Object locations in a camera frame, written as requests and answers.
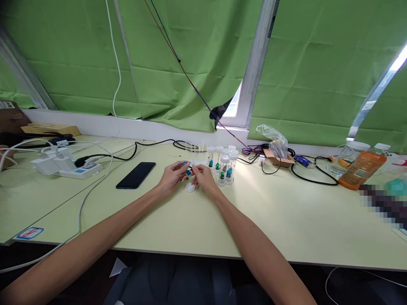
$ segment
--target smartphone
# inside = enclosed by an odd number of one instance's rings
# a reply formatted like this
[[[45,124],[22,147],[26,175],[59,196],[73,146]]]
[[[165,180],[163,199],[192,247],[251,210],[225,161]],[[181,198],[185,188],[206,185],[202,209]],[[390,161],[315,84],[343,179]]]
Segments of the smartphone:
[[[136,189],[155,167],[154,162],[140,162],[127,176],[116,185],[117,189]]]

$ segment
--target hand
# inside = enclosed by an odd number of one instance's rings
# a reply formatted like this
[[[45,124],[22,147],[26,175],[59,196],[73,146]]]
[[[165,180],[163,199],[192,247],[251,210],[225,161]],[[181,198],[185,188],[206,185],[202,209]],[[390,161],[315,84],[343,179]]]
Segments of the hand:
[[[195,177],[192,179],[191,184],[195,184],[195,187],[202,186],[205,193],[209,196],[217,191],[220,191],[217,187],[215,180],[213,179],[211,169],[204,165],[192,165],[192,175]]]
[[[161,180],[157,184],[157,187],[161,189],[164,196],[168,196],[174,192],[178,182],[185,181],[187,179],[185,174],[190,166],[190,163],[186,162],[187,164],[182,165],[183,162],[186,161],[177,161],[164,169]]]

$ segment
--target cardboard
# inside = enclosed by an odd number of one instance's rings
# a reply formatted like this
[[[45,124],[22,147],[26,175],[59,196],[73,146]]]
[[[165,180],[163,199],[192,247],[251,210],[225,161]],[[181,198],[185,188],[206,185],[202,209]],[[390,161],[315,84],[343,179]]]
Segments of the cardboard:
[[[27,126],[21,127],[25,133],[48,133],[58,132],[61,134],[70,133],[72,136],[79,136],[81,132],[78,127],[74,125],[61,125],[61,124],[46,124],[46,123],[31,123]]]
[[[266,155],[267,158],[270,158],[271,164],[275,166],[280,165],[280,158],[276,157],[270,149],[264,150],[264,154]],[[292,164],[295,163],[294,159],[288,155],[288,159],[281,159],[281,167],[290,167]]]
[[[21,133],[31,123],[15,102],[0,101],[0,132]]]

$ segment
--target light green desk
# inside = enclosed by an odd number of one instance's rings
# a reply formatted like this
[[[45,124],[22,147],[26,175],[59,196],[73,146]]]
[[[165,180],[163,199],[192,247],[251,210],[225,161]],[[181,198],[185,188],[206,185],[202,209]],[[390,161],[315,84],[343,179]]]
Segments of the light green desk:
[[[82,211],[86,230],[154,187],[164,167],[188,158],[172,145],[151,146],[117,167],[88,197]],[[157,165],[135,190],[116,184],[139,162]],[[272,165],[266,165],[270,172]],[[296,167],[305,177],[329,181],[317,170]],[[119,250],[240,258],[220,213],[202,189],[179,189],[136,223],[114,246]],[[255,162],[238,163],[234,183],[222,192],[252,219],[290,262],[407,270],[407,243],[377,213],[363,205],[356,191],[300,180],[290,169],[264,175]],[[56,244],[76,230],[78,207],[88,189],[37,221],[45,231],[32,242]]]
[[[96,142],[101,137],[77,136],[78,141]],[[101,147],[114,152],[130,146],[134,140],[114,139],[111,142],[101,143]],[[71,151],[82,148],[70,147]],[[146,146],[139,146],[138,152]],[[117,154],[130,156],[134,147]],[[74,154],[76,158],[86,155],[106,153],[97,146],[90,146]],[[76,194],[101,179],[109,166],[110,158],[101,159],[104,170],[94,177],[86,180],[43,175],[32,166],[31,161],[37,159],[36,152],[20,152],[15,155],[18,165],[0,173],[0,244],[22,232],[34,222],[47,215]],[[114,160],[112,169],[119,166],[122,161]]]

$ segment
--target plastic bag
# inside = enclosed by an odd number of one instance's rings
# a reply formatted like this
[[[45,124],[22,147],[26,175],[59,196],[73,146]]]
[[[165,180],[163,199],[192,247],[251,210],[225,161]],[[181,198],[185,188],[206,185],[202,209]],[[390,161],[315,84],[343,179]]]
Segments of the plastic bag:
[[[287,159],[288,141],[281,133],[279,133],[273,127],[267,126],[265,124],[257,126],[256,132],[271,140],[271,142],[268,144],[268,147],[274,155],[275,152],[277,152],[281,159]]]

